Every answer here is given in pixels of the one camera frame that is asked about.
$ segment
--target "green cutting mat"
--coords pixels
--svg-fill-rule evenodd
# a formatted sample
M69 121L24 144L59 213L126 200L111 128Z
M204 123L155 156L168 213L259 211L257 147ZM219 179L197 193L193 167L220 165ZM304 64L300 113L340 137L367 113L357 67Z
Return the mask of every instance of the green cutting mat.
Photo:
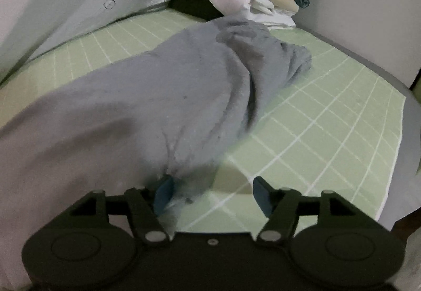
M125 19L72 40L35 59L0 90L0 126L46 92L111 62L153 49L198 23L172 10ZM313 66L267 107L253 134L232 148L212 190L185 207L184 231L256 234L266 219L255 204L252 179L318 196L340 193L378 219L387 198L402 137L405 97L384 79L309 33L275 30L306 46ZM314 217L300 221L302 229Z

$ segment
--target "gray wall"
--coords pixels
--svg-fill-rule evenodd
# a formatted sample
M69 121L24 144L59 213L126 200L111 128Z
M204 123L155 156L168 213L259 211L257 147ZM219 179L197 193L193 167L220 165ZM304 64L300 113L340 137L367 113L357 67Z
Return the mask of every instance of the gray wall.
M410 86L421 68L421 0L310 0L294 17Z

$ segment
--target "grid line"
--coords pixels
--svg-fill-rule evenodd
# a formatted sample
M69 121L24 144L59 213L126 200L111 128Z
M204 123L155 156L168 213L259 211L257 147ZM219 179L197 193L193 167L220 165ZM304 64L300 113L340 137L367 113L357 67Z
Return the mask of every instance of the grid line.
M213 193L210 193L210 196L213 199L213 202L215 203L219 202L218 198ZM220 209L225 214L227 214L237 225L239 225L242 230L244 230L245 232L248 231L247 227L241 222L241 220L238 217L235 216L235 213L233 211L229 210L225 205L220 207Z
M359 190L361 189L361 186L364 184L365 179L367 178L368 172L369 172L369 171L370 171L370 169L371 169L371 165L373 164L374 158L375 158L375 156L376 156L376 154L377 154L378 147L380 146L380 142L382 141L382 137L383 137L384 129L386 128L387 113L388 113L388 111L389 111L389 105L390 105L390 99L391 99L391 98L392 98L392 91L390 91L389 101L388 101L388 103L387 103L387 110L386 110L386 115L385 115L384 120L383 120L382 133L381 133L381 135L380 135L380 138L378 139L378 142L377 142L377 145L376 145L376 147L375 147L374 153L373 153L373 155L371 156L371 160L370 160L370 163L369 163L369 165L368 165L367 171L365 172L365 175L364 175L363 179L361 180L361 183L358 185L357 189L355 190L355 193L354 193L354 196L353 196L353 197L352 197L352 199L351 199L351 202L354 202L355 197L357 196L357 194L358 194Z
M29 97L30 90L25 88L25 86L30 86L29 83L32 74L34 74L35 76L33 79L34 82L37 83L36 93L33 93L34 97L35 94L36 96L39 96L52 89L53 87L57 87L59 82L60 84L62 84L64 81L70 81L73 80L76 76L86 74L86 66L77 64L77 62L73 62L74 64L72 64L70 54L72 54L73 56L74 53L75 57L73 57L73 59L75 59L76 57L78 57L78 60L81 61L85 59L88 66L90 65L90 61L92 61L92 63L95 62L95 68L99 68L98 65L100 62L103 62L102 65L105 64L106 60L108 60L108 62L111 63L112 61L117 60L117 56L119 57L120 55L124 54L121 50L119 50L119 47L121 47L122 50L127 54L130 54L129 51L137 50L136 43L139 43L139 47L142 46L142 50L151 50L164 38L167 38L167 36L173 35L186 28L187 26L198 22L199 21L195 21L194 19L188 18L176 11L167 10L163 12L138 15L132 17L129 20L126 19L123 21L113 23L112 25L110 25L109 28L100 30L104 31L104 35L108 33L109 36L105 35L106 37L104 38L97 38L96 32L94 32L76 39L80 41L82 48L80 48L79 45L77 47L73 47L72 43L74 42L68 42L62 46L62 50L59 48L59 50L53 50L52 57L49 56L51 53L46 53L45 55L37 58L36 61L31 62L29 66L36 66L33 70L29 71L27 66L24 67L22 70L19 71L19 73L24 72L22 76L17 76L18 79L14 82L11 80L12 86L9 86L9 84L7 84L3 89L0 90L0 98L3 99L0 100L0 102L2 103L0 109L0 116L2 120L5 119L5 117L9 116L9 113L16 111L17 108L23 108L25 106L24 103L28 102L29 99L31 99ZM387 198L386 191L388 190L389 185L386 185L385 174L386 171L390 172L390 183L390 178L393 174L394 165L396 163L397 153L399 152L398 149L400 141L402 139L400 131L402 129L402 107L404 105L405 98L392 86L390 86L386 81L379 78L375 73L372 73L369 69L365 68L363 65L356 62L355 60L353 60L352 62L349 61L350 57L341 53L336 48L328 46L323 41L304 32L303 30L277 30L272 32L272 34L277 36L283 42L296 42L300 46L308 45L310 51L316 53L316 55L312 56L314 69L310 69L308 72L303 74L299 78L299 80L297 80L291 87L289 87L289 90L285 91L284 94L282 94L281 91L278 95L274 97L270 106L266 110L264 110L264 115L262 117L263 119L270 119L271 121L267 122L267 124L262 124L262 129L264 130L264 132L262 132L262 136L260 135L260 132L254 132L251 135L250 141L247 142L248 145L250 145L251 147L250 152L240 145L238 148L243 148L241 153L239 153L238 151L233 151L231 154L227 154L225 156L223 164L228 164L232 167L232 169L235 169L242 173L246 177L247 181L244 181L244 179L239 179L238 184L241 185L234 185L234 189L236 189L237 187L238 188L234 193L231 194L223 194L223 196L220 196L219 194L216 194L211 190L209 192L210 201L212 199L215 200L215 198L219 200L221 197L223 197L223 199L218 201L216 204L213 204L211 206L211 209L203 209L203 212L195 211L195 217L198 213L200 213L201 216L194 219L187 218L187 222L189 222L189 225L185 226L185 228L191 228L191 226L198 223L201 219L205 218L213 211L216 211L219 207L221 208L221 211L228 215L228 217L224 217L224 219L228 220L230 218L232 219L232 221L235 221L237 225L240 225L238 222L242 223L242 221L236 216L235 208L238 207L238 202L230 203L228 201L232 198L235 198L237 192L244 190L245 187L249 186L252 183L254 175L251 175L248 170L255 171L260 167L263 167L256 174L261 175L263 171L262 169L264 169L265 167L268 168L269 166L272 166L271 164L267 166L268 161L272 161L272 164L274 162L276 162L276 164L279 164L279 167L281 167L287 175L290 175L290 177L288 178L296 179L296 183L297 185L300 185L300 188L303 187L304 189L307 188L307 191L310 190L310 195L319 193L318 189L320 188L318 187L318 184L314 184L314 186L311 188L313 184L312 181L314 181L314 178L316 177L314 175L317 175L317 173L310 175L306 168L301 168L299 166L299 163L297 163L299 162L297 157L291 156L292 151L289 151L290 154L285 155L285 153L288 152L288 150L292 146L287 145L287 142L276 143L276 140L278 138L277 131L279 131L279 140L282 140L282 138L287 138L288 141L295 141L296 143L299 143L299 146L295 146L295 148L293 148L293 155L300 154L300 149L305 150L305 154L308 155L308 158L315 159L315 162L317 162L318 170L322 170L323 167L327 166L331 155L333 155L335 151L337 154L336 148L342 145L340 157L342 159L347 159L349 157L349 159L352 159L356 164L358 164L359 170L357 171L360 171L356 176L358 179L353 179L352 175L350 175L348 171L344 170L342 166L335 161L333 163L335 168L333 166L329 166L329 171L326 170L329 173L329 180L323 180L323 188L326 187L325 182L334 184L337 183L338 187L346 189L347 195L349 194L349 196L347 197L351 198L355 192L356 186L359 185L359 183L361 182L360 178L363 178L363 175L367 173L367 171L369 171L369 177L372 178L373 182L377 180L378 183L380 183L379 185L381 185L381 187L379 188L382 189L384 186L384 191L370 190L368 189L368 187L366 187L366 183L365 185L361 186L359 191L356 193L357 197L355 198L355 202L361 202L361 204L364 204L369 209L377 209L378 214L380 214L381 212L382 206L378 208L377 202L380 202L380 197L382 195L384 195L383 201L385 201L385 199ZM108 47L102 48L100 42L98 41L99 39L104 41L106 40L107 43L109 42L110 44L115 44L114 47L116 50L118 50L119 54L114 55L113 52L110 52L110 54L112 55L108 56L108 54L105 51L106 48L108 50ZM150 43L150 47L147 46L144 42ZM69 69L63 70L60 67L60 63L62 63L66 64L67 68L66 55L69 61L70 72ZM52 86L52 84L47 83L46 81L46 78L52 78L51 74L54 75L54 86ZM351 84L348 84L349 79L354 74L356 74L354 76L354 79L365 78L368 85L364 86L364 88L361 90L355 90L360 85L358 83L359 80L357 80L357 83L352 83L353 81L351 81ZM368 108L374 103L377 104L378 98L375 98L377 93L373 94L374 88L376 88L376 86L378 88L381 88L376 89L376 91L387 90L388 92L391 92L391 95L393 96L392 100L388 103L385 115L385 121L387 121L386 128L388 132L384 130L384 133L382 134L380 134L380 132L378 132L377 129L374 128L371 124L373 123L377 126L379 119L371 118L373 114L375 116L378 115L377 113L374 113L373 111L365 112L364 114L362 112L358 113L359 108L362 106L362 102L359 100L360 98L365 102L369 103L368 105L365 104L365 108ZM373 90L371 91L370 95L368 95L368 89L370 88L373 88ZM22 97L19 96L18 98L15 97L13 99L13 94L15 94L18 91L19 93L22 93ZM303 94L300 94L297 98L294 98L294 96L297 95L300 91L303 92ZM340 97L344 93L346 93L346 95L344 95L346 96L346 98ZM331 99L336 99L336 104L332 108L330 108L330 106L332 105L330 103L330 101L332 101ZM314 105L311 106L309 110L307 110L306 107L310 107L311 103L314 103ZM381 108L376 107L373 110L375 112L383 110L384 112L384 103L385 100L383 100ZM285 118L283 118L283 116L288 115L283 115L283 113L279 112L280 107L282 105L287 105L288 108L290 108L291 111L293 111L293 114L297 114L297 116L303 122L303 126L300 128L300 130L295 131L296 134L294 134L288 128L290 127L290 122L288 121L293 121L293 115L291 115L288 121L284 121ZM400 123L398 123L399 119L396 116L398 112L401 112ZM314 121L312 117L315 117L317 113L319 113L318 118L316 118L316 120ZM305 128L303 132L302 129L306 127L308 123L310 123L310 127ZM314 127L315 131L307 132L312 127ZM270 131L273 132L274 138L270 137ZM346 137L346 135L349 135L350 132L355 133L355 137L353 138L355 139L355 141L346 142L347 138L342 140L344 137ZM303 133L308 134L305 137L301 138ZM317 149L319 148L317 140L323 140L323 138L326 138L326 144L331 145L331 148L329 148L328 150L324 150L322 153L322 151L319 152ZM375 164L373 164L369 168L367 166L367 161L366 163L362 162L362 159L366 159L363 157L360 159L352 151L355 151L360 155L358 150L358 146L360 146L361 148L370 148L368 151L372 152L375 150L375 146L377 146L376 144L378 144L378 141L380 141L380 148L382 148L382 150L377 149L375 151ZM262 155L260 157L255 158L254 156L250 155L251 153L253 153L253 143L255 143L257 147L261 147ZM281 151L281 149L285 148L285 146L287 146L286 151L280 157L277 158L277 153L279 153L277 150ZM393 162L393 152L391 152L389 149L393 150L393 152L395 153ZM383 157L383 154L389 157L389 162L387 162L387 160ZM220 175L219 177L229 178L228 175ZM278 176L278 178L278 183L282 183L283 177ZM372 191L373 193L376 193L375 205L373 205L372 200L368 200L364 196L364 191ZM249 200L251 202L254 202L251 195L250 197L247 196L247 198L245 198L244 200L246 200L246 202L249 202Z
M403 108L404 107L405 107L405 103L402 103L401 110L400 110L400 126L401 126L401 128L402 128L402 123L403 123ZM389 181L387 182L387 186L386 186L385 190L389 190L390 184L392 183L393 172L394 172L394 169L395 169L395 166L396 166L397 156L399 154L399 147L400 147L401 142L402 142L402 136L399 138L399 143L398 143L398 145L395 149L394 162L393 162L393 166L392 166L392 169L390 171L390 174L389 174ZM382 204L380 205L380 207L377 210L377 213L375 215L376 221L378 221L378 219L380 218L380 215L382 214L384 205L386 204L387 196L388 196L388 192L386 192L385 196L383 197Z
M83 53L84 53L84 55L85 55L86 63L88 64L89 70L90 70L90 71L92 71L92 65L91 65L91 63L89 62L88 55L86 54L85 47L84 47L83 42L82 42L82 39L81 39L80 37L79 37L79 42L81 43L81 47L82 47Z
M377 84L377 81L378 81L378 78L377 78L377 80L376 80L376 82L374 83L374 86L373 86L373 89L371 90L371 93L370 93L370 95L372 94L372 92L373 92L373 90L374 90L374 88L375 88L375 86L376 86L376 84ZM369 100L370 98L368 98L367 99L367 101L366 101L366 103L365 103L365 105L364 105L364 107L363 107L363 109L361 110L361 113L359 114L359 117L357 118L357 120L355 121L355 124L354 124L354 126L351 128L351 130L350 130L350 132L348 133L348 135L346 136L346 138L344 139L344 141L341 143L341 145L339 146L339 148L337 149L337 151L336 151L336 153L334 154L334 156L331 158L331 160L328 162L328 164L326 165L326 167L323 169L323 171L320 173L320 175L316 178L316 180L313 182L313 184L311 185L311 187L308 189L308 191L306 192L306 194L308 194L308 192L310 192L310 190L316 185L316 183L319 181L319 179L320 179L320 177L325 173L325 171L329 168L329 166L333 163L333 161L334 161L334 159L336 158L336 156L338 155L338 153L339 153L339 151L340 151L340 149L345 145L345 142L348 140L348 138L350 137L350 135L351 135L351 133L352 133L352 131L353 131L353 129L355 128L355 126L356 126L356 124L357 124L357 122L358 122L358 120L359 120L359 118L361 117L361 115L362 115L362 113L363 113L363 111L365 110L365 107L367 106L367 104L368 104L368 100Z
M363 71L363 69L361 69L360 70L360 72L354 77L354 79L351 81L351 83L359 76L359 74L361 73ZM316 121L317 121L317 119L319 119L320 118L320 116L330 107L330 105L332 105L333 103L335 102L335 99L333 99L332 101L331 101L331 103L328 105L328 106L326 106L326 108L310 123L310 125L308 125L307 127L306 127L306 129L300 134L300 135L298 135L297 136L297 138L291 143L291 144L289 144L289 146L286 148L286 149L284 149L280 154L278 154L277 155L277 157L275 157L275 158L280 158L280 157L282 157L282 155L292 146L292 145L294 145L296 142L297 142L297 140L298 139L300 139L301 137L302 137L302 135L303 134L305 134L309 129L310 129L310 127L312 127L315 123L316 123ZM272 162L273 161L271 161L271 162L269 162L263 169L262 169L262 171L259 173L259 175L263 172L263 171L265 171L267 168L269 168L269 166L271 166L271 164L272 164Z

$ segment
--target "white wall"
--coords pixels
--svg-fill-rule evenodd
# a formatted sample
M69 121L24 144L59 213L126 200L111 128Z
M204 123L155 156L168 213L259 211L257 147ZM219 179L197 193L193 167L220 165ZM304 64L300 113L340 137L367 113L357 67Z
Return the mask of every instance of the white wall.
M421 68L421 0L310 0L295 20L407 86Z

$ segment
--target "screw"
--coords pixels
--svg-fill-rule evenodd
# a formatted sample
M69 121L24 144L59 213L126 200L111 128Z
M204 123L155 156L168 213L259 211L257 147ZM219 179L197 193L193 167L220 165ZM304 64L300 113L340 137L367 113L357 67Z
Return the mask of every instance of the screw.
M161 242L167 238L167 234L161 232L160 230L151 230L145 235L146 240L149 242Z
M104 3L104 8L106 8L107 10L110 10L113 8L113 6L115 5L115 1L114 0L107 0Z
M216 246L219 244L219 240L218 239L209 239L208 240L208 245L209 246Z
M276 230L265 230L264 232L260 233L260 238L268 242L279 241L281 237L281 233L277 232Z

